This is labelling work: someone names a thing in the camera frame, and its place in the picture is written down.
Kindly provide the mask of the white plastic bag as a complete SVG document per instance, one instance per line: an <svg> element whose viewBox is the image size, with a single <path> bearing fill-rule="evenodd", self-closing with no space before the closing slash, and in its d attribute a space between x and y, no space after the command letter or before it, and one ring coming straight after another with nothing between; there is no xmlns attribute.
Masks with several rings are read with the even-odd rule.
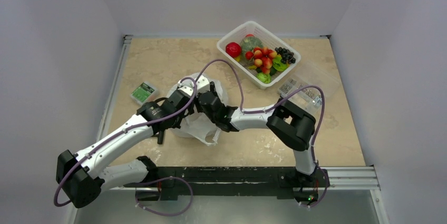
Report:
<svg viewBox="0 0 447 224"><path fill-rule="evenodd" d="M220 81L210 78L207 74L202 74L201 77L206 77L209 81L215 83L217 94L224 104L228 103L228 93ZM170 96L177 89L177 85L169 90L167 96ZM169 129L175 136L181 138L195 138L205 144L206 146L216 145L218 143L221 129L214 125L204 113L197 113L195 109L194 114L182 119L180 128Z"/></svg>

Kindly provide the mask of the bright red fake apple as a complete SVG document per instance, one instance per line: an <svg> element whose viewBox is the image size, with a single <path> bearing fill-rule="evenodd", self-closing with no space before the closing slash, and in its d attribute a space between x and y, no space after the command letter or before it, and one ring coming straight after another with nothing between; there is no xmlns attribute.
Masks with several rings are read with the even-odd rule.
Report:
<svg viewBox="0 0 447 224"><path fill-rule="evenodd" d="M242 48L238 43L231 42L226 45L225 52L232 58L237 58L241 55Z"/></svg>

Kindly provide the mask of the red fake fruit bunch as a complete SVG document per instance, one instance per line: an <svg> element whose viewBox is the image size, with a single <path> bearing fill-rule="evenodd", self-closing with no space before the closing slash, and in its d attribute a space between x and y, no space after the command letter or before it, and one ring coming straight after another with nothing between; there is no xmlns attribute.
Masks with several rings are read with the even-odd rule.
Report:
<svg viewBox="0 0 447 224"><path fill-rule="evenodd" d="M245 68L255 70L257 73L269 73L271 76L277 73L273 67L273 60L279 54L268 47L255 47L253 50L246 51L244 57L247 60Z"/></svg>

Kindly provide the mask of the black fake grape bunch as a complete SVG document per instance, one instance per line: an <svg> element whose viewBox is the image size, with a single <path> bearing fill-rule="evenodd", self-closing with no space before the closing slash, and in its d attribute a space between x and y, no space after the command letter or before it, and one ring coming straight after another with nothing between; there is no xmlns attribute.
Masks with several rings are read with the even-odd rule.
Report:
<svg viewBox="0 0 447 224"><path fill-rule="evenodd" d="M276 47L275 52L277 53L277 56L275 57L275 59L279 60L279 62L281 62L283 64L296 63L294 53L291 52L289 49L286 49L284 47Z"/></svg>

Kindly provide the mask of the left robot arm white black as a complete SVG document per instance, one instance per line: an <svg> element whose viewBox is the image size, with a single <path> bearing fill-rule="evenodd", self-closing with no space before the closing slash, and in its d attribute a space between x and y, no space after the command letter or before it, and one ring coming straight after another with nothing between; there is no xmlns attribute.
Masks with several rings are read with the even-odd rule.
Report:
<svg viewBox="0 0 447 224"><path fill-rule="evenodd" d="M111 162L137 143L170 128L178 128L195 98L190 87L175 90L168 98L143 104L122 126L95 144L72 153L62 152L57 158L53 203L63 207L71 203L83 208L101 192L118 186L149 187L162 181L158 167L146 156L122 165Z"/></svg>

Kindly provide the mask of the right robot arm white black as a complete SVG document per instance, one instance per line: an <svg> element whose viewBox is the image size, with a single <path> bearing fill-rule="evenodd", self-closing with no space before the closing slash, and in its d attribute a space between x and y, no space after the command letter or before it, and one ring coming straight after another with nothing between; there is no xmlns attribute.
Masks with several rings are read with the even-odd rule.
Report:
<svg viewBox="0 0 447 224"><path fill-rule="evenodd" d="M316 180L316 161L311 141L316 134L316 119L295 103L280 98L262 109L241 109L225 105L216 92L200 93L195 98L198 112L225 132L247 129L269 129L295 157L296 179L307 186Z"/></svg>

